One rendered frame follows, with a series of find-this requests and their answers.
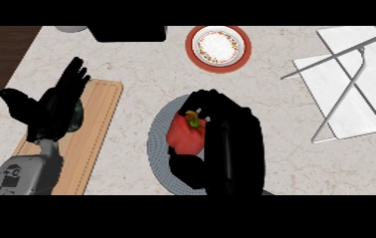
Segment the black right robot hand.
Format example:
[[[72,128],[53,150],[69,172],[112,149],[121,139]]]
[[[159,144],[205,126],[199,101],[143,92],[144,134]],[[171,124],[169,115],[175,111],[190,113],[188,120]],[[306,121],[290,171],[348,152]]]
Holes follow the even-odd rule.
[[[265,163],[259,120],[215,90],[193,92],[177,111],[197,112],[205,120],[203,149],[197,155],[177,154],[169,147],[174,176],[209,196],[258,196],[262,193]]]

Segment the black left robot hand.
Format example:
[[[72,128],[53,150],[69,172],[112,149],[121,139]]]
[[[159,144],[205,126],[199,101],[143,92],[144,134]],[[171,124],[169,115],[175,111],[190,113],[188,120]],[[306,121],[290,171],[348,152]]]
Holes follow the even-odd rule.
[[[91,77],[84,60],[75,57],[63,71],[59,82],[41,99],[35,101],[19,90],[0,91],[10,117],[28,126],[26,140],[51,139],[57,141],[68,132],[75,105]]]

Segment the red bell pepper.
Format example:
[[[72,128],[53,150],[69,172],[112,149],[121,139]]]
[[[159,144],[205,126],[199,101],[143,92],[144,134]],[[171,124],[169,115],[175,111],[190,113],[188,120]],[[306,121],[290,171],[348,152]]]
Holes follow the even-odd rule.
[[[166,134],[169,147],[177,154],[197,155],[203,149],[205,120],[197,112],[186,111],[181,116],[175,114]]]

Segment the grey round placemat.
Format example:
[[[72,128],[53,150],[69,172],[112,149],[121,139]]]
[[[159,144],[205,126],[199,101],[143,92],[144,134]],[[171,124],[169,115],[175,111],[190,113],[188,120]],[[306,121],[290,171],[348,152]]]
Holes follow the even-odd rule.
[[[169,167],[169,146],[166,142],[166,134],[171,127],[174,115],[180,110],[188,95],[177,97],[162,107],[152,122],[149,139],[147,139],[147,156],[153,175],[166,189],[174,195],[205,195],[205,189],[191,189],[186,183],[174,176]]]

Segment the white tiered shelf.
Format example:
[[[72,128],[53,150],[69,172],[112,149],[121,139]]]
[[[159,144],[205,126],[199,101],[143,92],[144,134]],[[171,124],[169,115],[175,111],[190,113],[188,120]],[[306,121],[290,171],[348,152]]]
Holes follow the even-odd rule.
[[[326,55],[293,60],[296,71],[281,79],[302,79],[324,121],[311,142],[329,126],[330,139],[376,133],[376,26],[317,30]]]

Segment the dark green vegetable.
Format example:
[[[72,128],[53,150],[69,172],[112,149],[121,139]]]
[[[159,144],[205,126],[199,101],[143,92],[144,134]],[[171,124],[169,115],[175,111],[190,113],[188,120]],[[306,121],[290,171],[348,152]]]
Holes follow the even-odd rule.
[[[69,126],[68,126],[68,132],[75,132],[81,128],[82,121],[84,121],[82,102],[76,101],[75,111],[73,111],[72,118],[71,118],[71,123],[69,123]]]

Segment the wooden cutting board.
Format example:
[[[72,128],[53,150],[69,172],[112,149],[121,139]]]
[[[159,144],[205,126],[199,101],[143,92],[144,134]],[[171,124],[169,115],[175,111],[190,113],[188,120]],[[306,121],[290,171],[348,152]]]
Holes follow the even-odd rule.
[[[51,194],[84,194],[122,89],[121,82],[91,80],[87,83],[81,95],[84,108],[81,128],[75,132],[68,132],[57,141],[63,166]],[[13,156],[40,152],[41,147],[22,137]]]

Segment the grey round container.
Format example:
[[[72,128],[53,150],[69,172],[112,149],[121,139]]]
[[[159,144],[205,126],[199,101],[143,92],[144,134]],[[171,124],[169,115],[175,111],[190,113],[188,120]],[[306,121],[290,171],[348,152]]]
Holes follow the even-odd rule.
[[[65,33],[76,33],[87,29],[87,26],[56,26],[56,29]]]

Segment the red rimmed white plate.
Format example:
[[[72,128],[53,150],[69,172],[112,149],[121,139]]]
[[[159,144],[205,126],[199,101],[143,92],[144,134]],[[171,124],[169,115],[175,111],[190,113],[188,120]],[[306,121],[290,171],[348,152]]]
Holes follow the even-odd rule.
[[[245,66],[252,44],[237,26],[194,26],[187,33],[186,51],[200,69],[225,74]]]

